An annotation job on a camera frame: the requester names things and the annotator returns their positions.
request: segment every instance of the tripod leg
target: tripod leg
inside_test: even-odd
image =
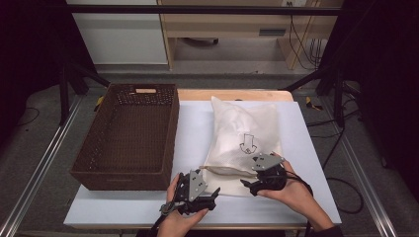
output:
[[[323,77],[325,74],[328,73],[329,69],[330,69],[329,66],[324,66],[323,68],[320,68],[320,69],[306,75],[305,77],[303,77],[302,79],[298,80],[297,82],[289,85],[288,87],[283,88],[283,89],[279,89],[279,91],[292,92],[293,90],[298,89],[299,87],[305,85],[306,83],[308,83],[312,80],[320,79],[321,77]]]
[[[59,73],[59,96],[61,101],[61,121],[59,125],[63,125],[67,120],[70,106],[68,104],[68,85],[67,85],[67,70],[64,65]]]
[[[81,73],[84,76],[90,77],[91,79],[95,80],[96,82],[100,83],[101,85],[108,87],[111,82],[109,82],[108,80],[106,80],[105,78],[100,77],[97,73],[94,73],[82,66],[80,66],[79,64],[73,63],[72,64],[74,69],[77,70],[79,73]]]
[[[343,76],[340,70],[337,71],[337,79],[335,81],[335,98],[333,105],[333,116],[340,127],[345,125],[342,108],[342,94],[343,94]]]

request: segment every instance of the aluminum rail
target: aluminum rail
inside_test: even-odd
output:
[[[65,135],[72,125],[74,118],[80,107],[80,103],[83,100],[83,96],[76,96],[71,108],[70,115],[64,125],[60,126],[55,133],[51,143],[49,144],[45,154],[41,158],[40,163],[35,169],[34,173],[31,176],[31,179],[28,181],[27,186],[21,194],[21,197],[15,204],[15,207],[9,214],[6,221],[2,224],[0,228],[1,237],[12,237],[15,235],[16,231],[19,228],[28,208],[30,207],[38,189],[41,186],[43,177],[45,176],[50,164],[52,163],[55,155],[62,143],[62,140],[65,138]]]
[[[333,118],[333,110],[329,100],[320,98],[320,101],[321,104],[325,106],[328,115]],[[339,127],[337,124],[335,122],[333,122],[333,124],[335,130],[339,132]],[[355,181],[360,188],[360,192],[363,195],[364,201],[370,210],[370,214],[376,223],[379,234],[382,237],[396,237],[397,233],[395,232],[391,220],[389,219],[384,207],[382,206],[382,203],[379,200],[373,184],[364,171],[345,133],[342,135],[342,150],[346,154],[345,157],[348,161],[349,167],[351,168]]]
[[[359,9],[321,7],[193,6],[193,5],[45,5],[55,11],[106,14],[221,14],[221,15],[293,15],[341,16],[361,14]]]

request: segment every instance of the arrow symbol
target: arrow symbol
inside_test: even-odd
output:
[[[254,135],[251,134],[244,134],[244,141],[240,143],[240,149],[246,154],[255,153],[256,149],[258,148],[253,144]]]

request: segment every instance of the basket handle hole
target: basket handle hole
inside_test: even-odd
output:
[[[135,93],[143,94],[143,93],[157,93],[156,89],[145,89],[145,88],[138,88],[135,89]]]

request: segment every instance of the sleeve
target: sleeve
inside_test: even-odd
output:
[[[341,228],[336,225],[330,229],[325,229],[319,232],[311,232],[310,237],[343,237]]]

